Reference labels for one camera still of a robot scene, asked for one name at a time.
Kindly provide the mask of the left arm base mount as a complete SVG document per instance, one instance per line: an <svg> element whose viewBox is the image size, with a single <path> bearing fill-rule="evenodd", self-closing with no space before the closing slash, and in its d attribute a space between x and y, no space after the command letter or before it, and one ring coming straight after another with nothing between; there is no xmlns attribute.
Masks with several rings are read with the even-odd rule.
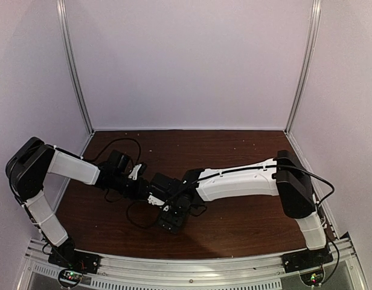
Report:
<svg viewBox="0 0 372 290"><path fill-rule="evenodd" d="M100 265L100 256L76 250L68 254L52 251L48 262L84 274L96 274Z"/></svg>

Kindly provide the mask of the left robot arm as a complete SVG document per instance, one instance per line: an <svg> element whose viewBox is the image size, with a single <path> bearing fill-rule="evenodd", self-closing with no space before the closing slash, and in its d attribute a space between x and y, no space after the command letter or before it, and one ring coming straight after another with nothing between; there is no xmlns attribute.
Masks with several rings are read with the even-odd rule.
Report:
<svg viewBox="0 0 372 290"><path fill-rule="evenodd" d="M74 268L80 259L77 251L67 246L69 234L56 215L63 192L56 182L77 181L100 190L119 193L133 201L149 201L149 183L141 174L145 165L119 150L110 151L100 161L86 159L30 137L10 158L5 167L9 186L34 226L52 247L66 268Z"/></svg>

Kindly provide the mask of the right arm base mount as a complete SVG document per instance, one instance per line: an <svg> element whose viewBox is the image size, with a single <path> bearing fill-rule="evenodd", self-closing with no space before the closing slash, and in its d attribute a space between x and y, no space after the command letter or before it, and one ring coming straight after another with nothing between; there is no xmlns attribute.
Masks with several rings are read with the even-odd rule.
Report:
<svg viewBox="0 0 372 290"><path fill-rule="evenodd" d="M328 248L320 250L302 250L282 255L285 273L316 268L333 261Z"/></svg>

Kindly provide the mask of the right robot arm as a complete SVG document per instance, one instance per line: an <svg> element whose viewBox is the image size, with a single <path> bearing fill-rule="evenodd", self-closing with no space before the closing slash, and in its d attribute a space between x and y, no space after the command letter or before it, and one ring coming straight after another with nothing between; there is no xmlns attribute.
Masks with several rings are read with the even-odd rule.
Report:
<svg viewBox="0 0 372 290"><path fill-rule="evenodd" d="M247 166L226 169L194 169L181 180L156 175L149 184L147 201L159 207L160 226L177 232L192 208L207 202L239 196L277 196L284 214L295 220L304 237L302 260L316 266L326 256L327 236L312 180L329 182L309 172L300 160L286 150L275 158Z"/></svg>

